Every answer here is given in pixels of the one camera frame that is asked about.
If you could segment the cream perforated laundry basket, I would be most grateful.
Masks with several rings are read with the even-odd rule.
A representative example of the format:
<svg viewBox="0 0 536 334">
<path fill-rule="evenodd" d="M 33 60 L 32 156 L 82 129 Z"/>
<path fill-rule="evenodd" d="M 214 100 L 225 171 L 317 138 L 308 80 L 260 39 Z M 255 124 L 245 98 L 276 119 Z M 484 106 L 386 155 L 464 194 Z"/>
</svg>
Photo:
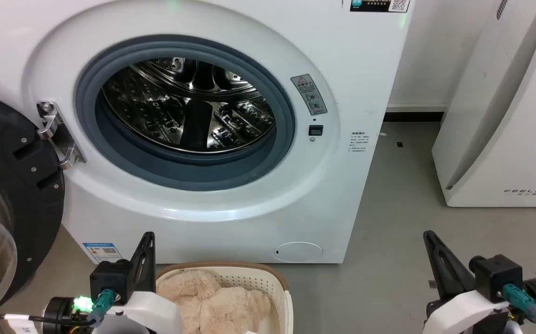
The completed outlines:
<svg viewBox="0 0 536 334">
<path fill-rule="evenodd" d="M 266 293 L 271 301 L 271 312 L 261 322 L 257 334 L 294 334 L 294 309 L 289 286 L 284 277 L 270 266 L 248 262 L 179 263 L 157 271 L 156 282 L 191 270 L 212 273 L 222 287 L 242 287 Z"/>
</svg>

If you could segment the stainless steel washing machine drum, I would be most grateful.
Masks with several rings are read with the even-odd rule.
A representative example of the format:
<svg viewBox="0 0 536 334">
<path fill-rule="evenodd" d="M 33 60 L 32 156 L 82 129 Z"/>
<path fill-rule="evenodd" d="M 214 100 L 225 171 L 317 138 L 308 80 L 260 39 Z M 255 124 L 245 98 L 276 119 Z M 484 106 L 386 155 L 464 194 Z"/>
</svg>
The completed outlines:
<svg viewBox="0 0 536 334">
<path fill-rule="evenodd" d="M 125 127 L 187 154 L 230 154 L 273 135 L 276 118 L 240 74 L 183 57 L 155 58 L 117 71 L 102 86 Z"/>
</svg>

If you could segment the grey warning sticker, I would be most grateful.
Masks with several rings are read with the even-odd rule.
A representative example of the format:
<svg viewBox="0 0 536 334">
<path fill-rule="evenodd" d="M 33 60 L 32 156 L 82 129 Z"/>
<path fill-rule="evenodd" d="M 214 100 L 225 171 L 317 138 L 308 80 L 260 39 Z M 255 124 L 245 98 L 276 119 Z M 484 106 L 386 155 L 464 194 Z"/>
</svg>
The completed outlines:
<svg viewBox="0 0 536 334">
<path fill-rule="evenodd" d="M 311 116 L 320 116 L 328 112 L 325 101 L 310 74 L 290 78 L 301 95 Z"/>
</svg>

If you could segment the silver metal door hinge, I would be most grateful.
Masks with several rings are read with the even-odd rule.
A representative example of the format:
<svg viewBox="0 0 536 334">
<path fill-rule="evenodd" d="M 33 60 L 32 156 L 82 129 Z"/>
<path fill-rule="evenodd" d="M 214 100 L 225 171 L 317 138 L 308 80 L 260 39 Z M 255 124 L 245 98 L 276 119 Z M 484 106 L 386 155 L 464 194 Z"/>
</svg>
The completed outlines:
<svg viewBox="0 0 536 334">
<path fill-rule="evenodd" d="M 37 129 L 39 139 L 48 141 L 58 157 L 58 166 L 68 170 L 77 163 L 87 163 L 56 103 L 38 101 L 36 104 L 42 126 Z"/>
</svg>

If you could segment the blue white energy label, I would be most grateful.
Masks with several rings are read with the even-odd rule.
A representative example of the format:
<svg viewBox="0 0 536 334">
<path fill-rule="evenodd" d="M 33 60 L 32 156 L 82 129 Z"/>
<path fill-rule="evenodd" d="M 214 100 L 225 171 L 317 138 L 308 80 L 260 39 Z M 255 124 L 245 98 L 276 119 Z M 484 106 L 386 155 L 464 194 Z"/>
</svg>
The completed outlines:
<svg viewBox="0 0 536 334">
<path fill-rule="evenodd" d="M 117 262 L 123 257 L 113 243 L 82 243 L 87 254 L 95 263 Z"/>
</svg>

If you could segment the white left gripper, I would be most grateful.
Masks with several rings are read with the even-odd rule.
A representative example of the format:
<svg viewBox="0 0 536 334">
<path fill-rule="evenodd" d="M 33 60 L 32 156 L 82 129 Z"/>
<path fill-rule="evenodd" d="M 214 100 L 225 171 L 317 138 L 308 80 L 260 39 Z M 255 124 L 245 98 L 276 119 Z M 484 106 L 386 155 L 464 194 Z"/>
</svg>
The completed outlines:
<svg viewBox="0 0 536 334">
<path fill-rule="evenodd" d="M 95 334 L 183 334 L 179 307 L 156 294 L 155 233 L 143 234 L 130 261 L 133 292 L 124 306 L 112 306 Z"/>
</svg>

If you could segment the beige fluffy towel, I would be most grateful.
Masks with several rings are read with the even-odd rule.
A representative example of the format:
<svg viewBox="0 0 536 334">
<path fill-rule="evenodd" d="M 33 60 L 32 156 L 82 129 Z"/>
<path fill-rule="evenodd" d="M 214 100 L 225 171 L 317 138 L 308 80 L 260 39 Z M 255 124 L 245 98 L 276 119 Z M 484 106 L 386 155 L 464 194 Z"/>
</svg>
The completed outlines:
<svg viewBox="0 0 536 334">
<path fill-rule="evenodd" d="M 190 270 L 156 281 L 156 292 L 177 304 L 183 334 L 257 332 L 271 312 L 269 296 L 256 289 L 222 287 L 206 270 Z"/>
</svg>

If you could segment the white front-load washing machine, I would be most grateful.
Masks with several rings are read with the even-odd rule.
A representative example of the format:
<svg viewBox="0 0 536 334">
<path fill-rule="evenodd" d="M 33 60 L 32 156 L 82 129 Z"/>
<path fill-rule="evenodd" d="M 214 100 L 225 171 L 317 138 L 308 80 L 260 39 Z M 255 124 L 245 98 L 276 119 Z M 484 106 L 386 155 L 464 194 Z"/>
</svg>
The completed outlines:
<svg viewBox="0 0 536 334">
<path fill-rule="evenodd" d="M 0 0 L 0 102 L 42 126 L 38 101 L 57 104 L 87 163 L 62 170 L 61 224 L 83 243 L 126 257 L 146 231 L 159 263 L 283 263 L 289 242 L 344 261 L 416 2 L 407 13 L 351 12 L 351 0 Z M 192 192 L 126 173 L 95 148 L 75 110 L 88 63 L 123 41 L 206 39 L 257 61 L 285 89 L 295 137 L 285 158 L 243 186 Z M 328 112 L 311 116 L 291 77 L 310 74 Z M 309 136 L 310 125 L 322 136 Z M 364 153 L 349 133 L 370 134 Z"/>
</svg>

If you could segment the grey rubber door gasket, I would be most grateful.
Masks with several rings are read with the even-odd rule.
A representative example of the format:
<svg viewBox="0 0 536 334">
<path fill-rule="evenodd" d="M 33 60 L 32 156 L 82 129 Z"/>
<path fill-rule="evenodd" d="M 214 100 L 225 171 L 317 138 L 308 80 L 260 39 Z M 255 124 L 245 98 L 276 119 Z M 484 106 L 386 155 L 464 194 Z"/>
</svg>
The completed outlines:
<svg viewBox="0 0 536 334">
<path fill-rule="evenodd" d="M 103 84 L 130 64 L 172 57 L 217 64 L 240 74 L 270 104 L 276 120 L 275 133 L 230 154 L 200 155 L 158 146 L 125 127 L 107 106 Z M 108 161 L 134 177 L 179 190 L 211 192 L 249 184 L 285 158 L 295 137 L 291 100 L 268 70 L 231 47 L 188 36 L 145 36 L 107 48 L 82 70 L 74 101 L 84 133 Z"/>
</svg>

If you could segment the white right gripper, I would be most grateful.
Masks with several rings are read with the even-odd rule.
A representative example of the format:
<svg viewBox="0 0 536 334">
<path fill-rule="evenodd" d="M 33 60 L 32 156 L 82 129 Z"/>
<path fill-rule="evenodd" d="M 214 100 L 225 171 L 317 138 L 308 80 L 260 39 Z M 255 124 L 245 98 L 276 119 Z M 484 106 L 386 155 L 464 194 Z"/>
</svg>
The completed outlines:
<svg viewBox="0 0 536 334">
<path fill-rule="evenodd" d="M 440 300 L 450 300 L 431 313 L 425 334 L 461 334 L 508 302 L 492 303 L 476 289 L 474 276 L 432 230 L 423 241 Z"/>
</svg>

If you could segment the black baseboard strip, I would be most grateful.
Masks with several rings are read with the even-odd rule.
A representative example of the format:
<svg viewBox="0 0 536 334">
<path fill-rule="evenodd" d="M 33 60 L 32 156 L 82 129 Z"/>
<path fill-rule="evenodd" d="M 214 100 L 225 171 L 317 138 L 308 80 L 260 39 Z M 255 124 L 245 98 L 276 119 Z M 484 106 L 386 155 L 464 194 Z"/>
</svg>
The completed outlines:
<svg viewBox="0 0 536 334">
<path fill-rule="evenodd" d="M 440 122 L 444 112 L 386 112 L 384 122 Z"/>
</svg>

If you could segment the small printed text sticker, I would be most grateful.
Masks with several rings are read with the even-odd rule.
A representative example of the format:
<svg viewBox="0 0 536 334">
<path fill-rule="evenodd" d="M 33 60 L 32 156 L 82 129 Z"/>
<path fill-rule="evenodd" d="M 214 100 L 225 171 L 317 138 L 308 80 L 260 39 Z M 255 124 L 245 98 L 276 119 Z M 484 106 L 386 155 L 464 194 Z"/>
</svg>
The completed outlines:
<svg viewBox="0 0 536 334">
<path fill-rule="evenodd" d="M 370 134 L 364 131 L 351 131 L 347 152 L 351 154 L 364 153 L 370 147 Z"/>
</svg>

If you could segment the black washing machine door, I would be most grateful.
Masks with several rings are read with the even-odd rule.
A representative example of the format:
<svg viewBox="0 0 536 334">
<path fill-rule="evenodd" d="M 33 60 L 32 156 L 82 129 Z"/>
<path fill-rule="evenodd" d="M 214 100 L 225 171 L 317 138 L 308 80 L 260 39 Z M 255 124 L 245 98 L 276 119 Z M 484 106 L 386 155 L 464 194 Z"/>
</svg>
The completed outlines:
<svg viewBox="0 0 536 334">
<path fill-rule="evenodd" d="M 35 275 L 64 211 L 64 176 L 34 123 L 0 102 L 0 306 Z"/>
</svg>

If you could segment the white air purifier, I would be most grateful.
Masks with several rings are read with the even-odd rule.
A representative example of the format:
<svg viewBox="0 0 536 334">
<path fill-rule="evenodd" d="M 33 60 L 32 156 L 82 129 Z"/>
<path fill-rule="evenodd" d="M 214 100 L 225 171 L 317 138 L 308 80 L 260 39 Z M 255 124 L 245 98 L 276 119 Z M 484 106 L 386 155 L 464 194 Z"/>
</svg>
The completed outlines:
<svg viewBox="0 0 536 334">
<path fill-rule="evenodd" d="M 450 207 L 536 207 L 536 0 L 494 0 L 433 160 Z"/>
</svg>

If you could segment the black QR code label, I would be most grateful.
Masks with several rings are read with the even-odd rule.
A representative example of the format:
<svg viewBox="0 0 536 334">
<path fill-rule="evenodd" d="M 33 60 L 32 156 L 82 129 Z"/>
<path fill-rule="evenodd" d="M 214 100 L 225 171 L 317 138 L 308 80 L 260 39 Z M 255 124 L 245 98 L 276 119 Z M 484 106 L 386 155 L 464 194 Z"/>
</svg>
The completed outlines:
<svg viewBox="0 0 536 334">
<path fill-rule="evenodd" d="M 351 12 L 407 13 L 411 0 L 351 0 Z"/>
</svg>

